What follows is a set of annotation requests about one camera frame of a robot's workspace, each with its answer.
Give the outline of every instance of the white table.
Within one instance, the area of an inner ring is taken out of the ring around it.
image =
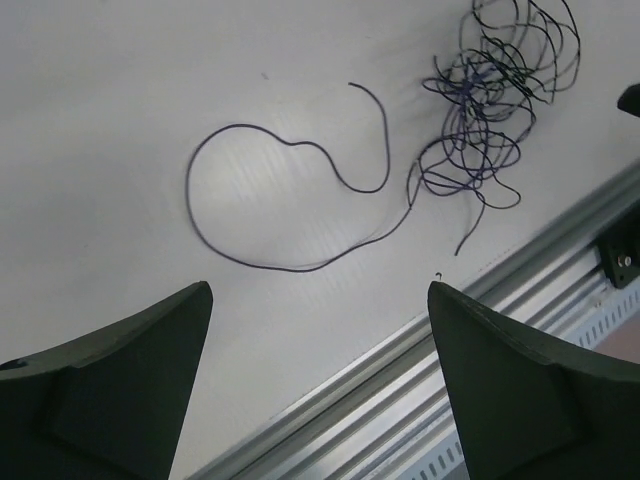
[[[197,280],[215,307],[173,478],[254,432],[416,315],[442,272],[464,287],[638,156],[640,121],[615,109],[640,81],[633,0],[572,2],[577,87],[539,111],[524,195],[489,212],[423,193],[390,240],[308,275],[258,272],[206,250],[183,199],[187,158],[229,122],[326,146],[375,198],[340,188],[317,152],[230,134],[196,167],[200,221],[228,250],[300,264],[400,214],[406,172],[442,107],[419,88],[451,52],[467,0],[23,0],[0,6],[0,362],[133,314]]]

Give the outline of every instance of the black clamp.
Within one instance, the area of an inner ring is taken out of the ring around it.
[[[602,268],[616,288],[640,277],[640,205],[598,240]]]

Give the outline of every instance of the small screw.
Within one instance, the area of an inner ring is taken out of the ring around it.
[[[618,257],[618,265],[622,268],[631,266],[631,257],[629,255],[620,255]]]

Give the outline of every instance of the black wire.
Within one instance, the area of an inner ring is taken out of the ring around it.
[[[522,195],[500,181],[498,174],[521,160],[520,144],[537,121],[534,102],[553,104],[557,93],[576,83],[580,68],[581,39],[565,0],[561,3],[568,23],[558,21],[532,0],[504,0],[502,3],[513,9],[511,20],[490,24],[485,10],[501,1],[472,0],[471,11],[460,22],[458,53],[445,69],[435,57],[436,74],[422,83],[426,90],[451,102],[451,107],[440,135],[418,157],[421,183],[439,197],[472,192],[482,205],[477,220],[458,244],[456,256],[478,229],[487,208],[506,210],[522,201]],[[474,36],[474,47],[465,45],[470,28],[479,32]],[[538,54],[532,55],[525,51],[525,42],[535,40],[541,45]],[[561,66],[570,43],[575,50]],[[518,112],[525,114],[528,122],[520,132],[506,133],[500,124]],[[427,164],[426,157],[436,149],[439,159]],[[490,203],[481,193],[490,180],[513,194],[514,200],[507,205]]]
[[[369,95],[369,97],[371,97],[371,99],[376,103],[376,105],[378,106],[378,108],[380,109],[380,113],[382,115],[382,124],[383,124],[383,132],[384,132],[384,144],[385,144],[385,162],[386,162],[386,170],[385,170],[385,175],[384,178],[382,179],[382,182],[380,183],[380,185],[378,185],[375,188],[372,189],[361,189],[361,188],[357,188],[354,187],[353,185],[351,185],[349,182],[347,182],[347,180],[345,180],[345,178],[342,176],[342,174],[340,173],[340,171],[338,170],[335,161],[333,160],[333,158],[331,157],[331,155],[329,154],[329,152],[322,147],[321,145],[317,144],[316,142],[312,142],[312,141],[300,141],[300,142],[289,142],[283,138],[281,138],[280,136],[276,135],[275,133],[271,132],[270,130],[261,127],[259,125],[252,125],[252,124],[248,124],[248,123],[235,123],[235,124],[231,124],[231,125],[227,125],[223,128],[221,128],[220,130],[217,130],[215,132],[213,132],[212,134],[210,134],[209,136],[207,136],[204,140],[202,140],[198,146],[195,148],[195,150],[193,151],[193,153],[191,154],[191,158],[189,159],[189,163],[187,165],[187,174],[185,177],[185,200],[186,200],[186,204],[187,204],[187,213],[189,216],[189,221],[191,223],[191,226],[193,228],[193,230],[195,231],[196,235],[198,236],[198,238],[200,238],[200,240],[202,241],[202,243],[204,243],[210,250],[212,250],[213,252],[215,252],[216,254],[220,255],[223,258],[226,258],[227,260],[230,260],[233,263],[236,263],[238,265],[243,265],[245,267],[250,267],[250,268],[254,268],[254,269],[258,269],[258,270],[271,270],[271,271],[276,271],[276,272],[287,272],[287,273],[311,273],[311,272],[316,272],[318,270],[321,270],[329,265],[331,265],[332,263],[340,260],[341,258],[349,255],[350,253],[355,252],[356,250],[359,250],[361,248],[364,248],[366,246],[369,245],[374,245],[378,242],[383,241],[384,239],[390,237],[391,235],[393,235],[399,228],[400,226],[405,222],[405,220],[408,218],[409,214],[411,213],[411,210],[413,209],[413,205],[415,204],[415,200],[416,197],[418,195],[418,191],[419,191],[419,185],[416,184],[413,193],[410,193],[411,190],[411,178],[412,178],[412,174],[415,171],[415,167],[416,165],[414,164],[411,168],[411,172],[409,174],[409,176],[407,177],[407,209],[405,210],[404,214],[402,215],[402,217],[400,218],[400,220],[390,229],[388,230],[386,233],[377,236],[373,239],[370,240],[366,240],[366,241],[361,241],[355,245],[353,245],[352,247],[348,248],[347,250],[343,251],[342,253],[328,259],[325,260],[313,267],[283,267],[283,266],[277,266],[277,265],[267,265],[267,264],[261,264],[261,263],[253,263],[247,260],[242,260],[238,257],[235,257],[233,255],[230,255],[224,251],[222,251],[220,248],[216,247],[213,242],[211,240],[209,240],[209,238],[205,235],[205,233],[202,231],[202,229],[200,228],[200,226],[198,225],[198,222],[196,220],[195,214],[193,212],[193,207],[191,205],[191,174],[193,171],[193,166],[196,163],[196,160],[198,159],[200,153],[202,152],[203,148],[205,146],[207,146],[212,140],[214,140],[215,138],[217,138],[218,136],[220,136],[221,134],[228,132],[230,130],[238,130],[238,129],[244,129],[244,130],[254,130],[254,131],[258,131],[260,133],[263,133],[265,135],[270,136],[271,138],[273,138],[274,140],[276,140],[277,142],[279,142],[282,145],[285,145],[287,147],[300,147],[300,146],[309,146],[309,147],[313,147],[317,150],[319,150],[320,152],[322,152],[322,154],[325,156],[325,158],[327,159],[327,161],[329,162],[329,165],[331,166],[331,169],[333,170],[334,174],[336,175],[336,178],[338,179],[338,181],[344,185],[347,189],[349,189],[350,191],[354,192],[354,193],[358,193],[358,194],[362,194],[362,195],[372,195],[375,193],[378,193],[380,191],[382,191],[384,189],[384,187],[387,185],[387,183],[389,182],[389,176],[391,174],[391,147],[390,147],[390,142],[389,142],[389,126],[388,126],[388,121],[387,121],[387,113],[384,109],[384,106],[382,105],[382,103],[378,100],[378,98],[367,88],[363,87],[362,85],[358,85],[356,83],[349,83],[349,86],[357,88],[359,90],[364,91],[365,93],[367,93]]]
[[[483,16],[484,10],[500,1],[511,4],[513,19],[506,24],[490,24]],[[376,103],[382,115],[385,144],[386,170],[381,183],[371,189],[351,185],[338,170],[329,152],[316,142],[289,142],[272,131],[248,123],[227,125],[202,140],[193,151],[185,176],[185,200],[189,221],[198,238],[211,251],[227,260],[250,268],[288,273],[311,273],[321,270],[341,258],[361,248],[374,245],[393,235],[409,217],[415,205],[420,186],[439,197],[449,197],[461,192],[472,192],[481,203],[481,211],[472,228],[458,244],[457,256],[469,238],[477,231],[487,208],[507,210],[522,201],[522,195],[514,188],[503,183],[498,174],[506,168],[516,165],[521,157],[520,144],[529,136],[536,124],[534,102],[553,104],[555,96],[571,88],[577,79],[580,59],[581,40],[571,9],[565,0],[562,5],[568,14],[568,23],[561,23],[536,2],[528,0],[526,8],[520,7],[520,0],[472,0],[472,8],[460,22],[458,36],[459,52],[445,69],[440,68],[434,57],[436,74],[425,79],[423,87],[437,93],[451,102],[451,107],[443,122],[438,137],[430,141],[412,164],[406,180],[406,210],[400,220],[387,232],[370,240],[363,240],[342,253],[311,267],[283,267],[254,263],[225,253],[216,247],[200,228],[191,204],[191,174],[200,153],[218,136],[231,130],[254,130],[263,133],[287,147],[310,146],[319,150],[329,162],[339,183],[351,192],[373,195],[387,185],[391,173],[391,148],[389,127],[384,106],[367,88],[356,83],[351,87],[364,91]],[[468,28],[479,30],[475,45],[465,46],[465,32]],[[529,58],[525,54],[525,42],[538,35],[542,42],[537,57]],[[575,52],[571,60],[561,67],[559,61],[564,57],[569,40],[575,41]],[[565,78],[568,82],[560,83]],[[499,124],[510,120],[516,113],[527,115],[529,122],[522,131],[513,135],[499,129]],[[440,160],[425,164],[425,157],[440,148]],[[453,168],[463,178],[453,178],[439,171],[441,167]],[[412,186],[412,179],[418,174],[418,181]],[[510,192],[514,200],[506,205],[490,203],[481,192],[484,184],[495,181]]]

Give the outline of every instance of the tangled wire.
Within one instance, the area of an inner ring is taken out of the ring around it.
[[[487,18],[489,7],[498,3],[501,15],[511,7],[507,22],[492,23]],[[567,2],[561,0],[561,4],[566,22],[532,0],[472,0],[471,11],[461,21],[459,52],[444,69],[434,58],[436,74],[422,83],[426,90],[448,100],[451,107],[438,138],[420,152],[412,172],[419,170],[421,184],[436,196],[473,192],[482,204],[475,224],[456,248],[456,256],[487,208],[506,210],[521,202],[521,194],[500,181],[498,174],[520,161],[520,144],[537,120],[534,104],[551,105],[557,93],[576,82],[580,35]],[[467,46],[470,29],[474,30],[471,37],[475,37],[476,47]],[[514,130],[512,121],[508,128],[514,131],[507,132],[504,123],[516,116],[524,117],[524,126]],[[433,155],[438,159],[427,163],[427,157]],[[490,180],[512,194],[513,201],[506,205],[489,202],[482,189]]]

